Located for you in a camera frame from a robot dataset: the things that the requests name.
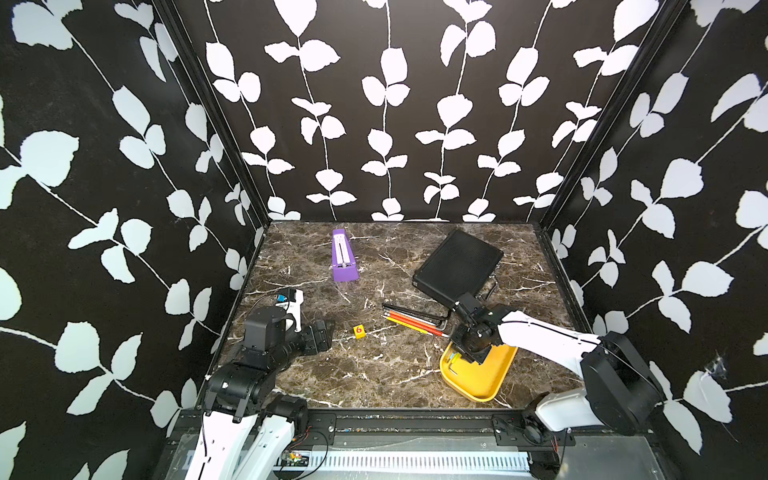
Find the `cable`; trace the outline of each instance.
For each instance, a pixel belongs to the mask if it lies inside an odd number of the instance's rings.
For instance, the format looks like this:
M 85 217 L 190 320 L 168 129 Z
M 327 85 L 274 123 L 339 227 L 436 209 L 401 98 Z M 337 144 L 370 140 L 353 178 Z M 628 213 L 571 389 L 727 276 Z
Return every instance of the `cable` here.
M 328 437 L 326 437 L 326 434 L 322 433 L 320 430 L 318 430 L 316 433 L 319 433 L 320 435 L 322 435 L 326 441 L 326 454 L 323 456 L 323 460 L 320 461 L 320 464 L 316 466 L 314 470 L 312 470 L 310 473 L 307 473 L 306 475 L 301 475 L 300 477 L 296 477 L 293 480 L 300 480 L 301 478 L 307 478 L 308 476 L 312 475 L 314 472 L 317 472 L 320 469 L 320 467 L 323 466 L 323 463 L 326 462 L 326 458 L 328 458 L 328 450 L 330 449 L 330 445 L 328 443 Z
M 205 458 L 208 458 L 208 443 L 205 440 L 205 414 L 200 417 L 200 434 L 203 436 L 203 451 L 205 452 Z M 203 462 L 203 466 L 200 467 L 200 474 L 197 476 L 197 480 L 203 478 L 203 470 L 207 462 Z
M 565 446 L 568 444 L 569 433 L 571 433 L 571 427 L 568 427 L 568 429 L 565 430 L 565 438 L 563 439 L 563 456 L 560 457 L 560 466 L 562 466 L 563 462 L 565 461 Z
M 616 355 L 615 353 L 613 353 L 613 351 L 611 351 L 611 350 L 609 350 L 609 349 L 605 348 L 605 346 L 603 346 L 603 345 L 602 345 L 602 344 L 600 344 L 600 343 L 595 343 L 595 342 L 592 342 L 592 341 L 590 341 L 590 340 L 581 339 L 581 338 L 579 338 L 578 336 L 574 336 L 574 335 L 571 335 L 570 333 L 561 332 L 560 330 L 557 330 L 557 329 L 553 329 L 553 328 L 550 328 L 550 327 L 548 327 L 548 326 L 544 326 L 544 325 L 541 325 L 541 324 L 539 324 L 539 323 L 531 323 L 531 322 L 529 322 L 529 321 L 526 321 L 526 320 L 509 320 L 508 322 L 502 322 L 502 323 L 500 323 L 500 324 L 499 324 L 499 326 L 501 326 L 501 325 L 504 325 L 505 323 L 525 323 L 526 325 L 539 326 L 539 327 L 541 327 L 541 328 L 543 328 L 543 329 L 546 329 L 546 330 L 550 330 L 550 331 L 552 331 L 552 332 L 555 332 L 555 333 L 559 333 L 559 334 L 561 334 L 561 335 L 563 335 L 563 336 L 566 336 L 566 337 L 568 337 L 568 338 L 572 338 L 572 339 L 574 339 L 574 340 L 578 340 L 579 342 L 584 342 L 584 343 L 589 343 L 589 344 L 591 344 L 591 345 L 599 346 L 600 348 L 602 348 L 602 349 L 603 349 L 603 350 L 605 350 L 606 352 L 608 352 L 608 353 L 610 353 L 611 355 L 613 355 L 614 357 L 616 357 L 616 359 L 618 359 L 618 360 L 619 360 L 620 362 L 622 362 L 624 365 L 628 366 L 628 367 L 629 367 L 629 368 L 630 368 L 630 369 L 631 369 L 633 372 L 637 373 L 637 376 L 639 376 L 640 378 L 642 378 L 643 380 L 645 380 L 645 382 L 646 382 L 648 385 L 650 385 L 650 387 L 651 387 L 652 389 L 654 389 L 654 391 L 655 391 L 655 392 L 656 392 L 656 393 L 657 393 L 657 394 L 658 394 L 658 395 L 659 395 L 661 398 L 663 398 L 663 397 L 664 397 L 664 396 L 661 394 L 661 392 L 659 392 L 659 389 L 657 389 L 657 388 L 656 388 L 656 386 L 655 386 L 655 385 L 654 385 L 654 384 L 653 384 L 653 383 L 652 383 L 652 382 L 651 382 L 649 379 L 645 378 L 645 376 L 643 376 L 643 375 L 642 375 L 640 372 L 638 372 L 638 371 L 637 371 L 637 370 L 636 370 L 636 369 L 635 369 L 635 368 L 634 368 L 632 365 L 630 365 L 629 363 L 625 362 L 625 361 L 624 361 L 624 359 L 622 359 L 620 356 L 618 356 L 618 355 Z M 607 339 L 606 339 L 606 341 L 607 341 L 607 342 L 610 342 L 610 343 L 613 343 L 614 345 L 616 345 L 616 342 L 611 342 L 610 340 L 607 340 Z
M 267 298 L 268 296 L 274 296 L 277 298 L 276 293 L 268 293 L 267 295 L 260 296 L 255 302 L 253 302 L 253 305 L 250 306 L 250 309 L 248 310 L 248 313 L 246 313 L 246 316 L 250 315 L 251 312 L 253 312 L 253 308 L 256 307 L 256 305 L 261 301 Z

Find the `marble table surface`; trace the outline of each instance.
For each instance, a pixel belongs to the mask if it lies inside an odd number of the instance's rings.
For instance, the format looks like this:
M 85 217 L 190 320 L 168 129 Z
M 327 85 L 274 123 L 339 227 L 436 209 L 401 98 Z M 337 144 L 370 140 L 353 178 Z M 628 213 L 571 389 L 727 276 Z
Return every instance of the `marble table surface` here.
M 382 318 L 382 301 L 445 313 L 444 307 L 412 286 L 411 276 L 456 227 L 438 223 L 272 223 L 217 364 L 230 361 L 240 351 L 243 318 L 253 302 L 282 286 L 295 286 L 304 291 L 303 322 L 332 319 L 336 323 L 331 350 L 300 357 L 277 376 L 277 392 L 306 398 L 310 407 L 520 409 L 540 393 L 580 386 L 581 380 L 566 368 L 520 349 L 496 398 L 473 402 L 441 377 L 439 360 L 449 343 L 447 338 L 427 336 Z M 351 238 L 359 280 L 333 282 L 334 228 L 345 228 Z M 505 303 L 534 318 L 572 328 L 530 225 L 465 223 L 458 228 L 505 253 L 496 270 L 498 288 L 489 305 Z M 367 332 L 362 339 L 353 335 L 353 327 L 359 324 Z

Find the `black and white leaf wallpaper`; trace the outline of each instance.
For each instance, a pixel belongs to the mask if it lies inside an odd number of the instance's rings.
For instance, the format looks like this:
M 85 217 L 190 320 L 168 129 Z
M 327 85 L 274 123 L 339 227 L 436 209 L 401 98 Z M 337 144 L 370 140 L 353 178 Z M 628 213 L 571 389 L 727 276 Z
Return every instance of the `black and white leaf wallpaper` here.
M 0 478 L 146 478 L 260 227 L 152 5 L 0 3 Z
M 626 333 L 664 387 L 684 478 L 765 477 L 766 18 L 690 2 L 549 227 L 594 332 Z
M 176 4 L 270 217 L 322 221 L 538 220 L 659 7 Z

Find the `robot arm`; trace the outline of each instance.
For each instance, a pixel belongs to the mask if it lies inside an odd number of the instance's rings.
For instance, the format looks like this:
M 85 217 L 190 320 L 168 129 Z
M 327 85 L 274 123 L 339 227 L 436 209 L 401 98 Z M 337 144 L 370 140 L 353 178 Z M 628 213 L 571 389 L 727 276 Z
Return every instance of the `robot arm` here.
M 528 406 L 529 424 L 541 432 L 606 425 L 633 435 L 662 400 L 661 385 L 619 333 L 579 333 L 506 305 L 488 310 L 468 293 L 459 297 L 454 311 L 464 322 L 451 341 L 465 357 L 483 363 L 494 345 L 505 343 L 563 365 L 584 380 L 584 387 L 541 396 Z
M 275 387 L 277 373 L 297 356 L 330 349 L 333 324 L 319 320 L 302 325 L 301 290 L 285 290 L 278 292 L 275 306 L 247 314 L 242 358 L 209 378 L 203 425 L 186 480 L 266 478 L 294 435 L 306 430 L 306 400 L 278 396 L 264 410 L 262 406 Z M 259 428 L 258 435 L 238 466 L 254 427 Z

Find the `yellow tray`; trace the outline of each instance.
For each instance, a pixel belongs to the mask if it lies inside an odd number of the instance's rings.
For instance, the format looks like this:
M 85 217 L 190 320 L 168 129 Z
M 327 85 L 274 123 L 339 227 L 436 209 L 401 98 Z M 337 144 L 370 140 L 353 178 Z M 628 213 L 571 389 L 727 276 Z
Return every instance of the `yellow tray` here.
M 480 365 L 463 359 L 453 343 L 449 343 L 440 358 L 440 373 L 456 392 L 468 399 L 490 402 L 501 388 L 517 351 L 516 346 L 493 346 Z

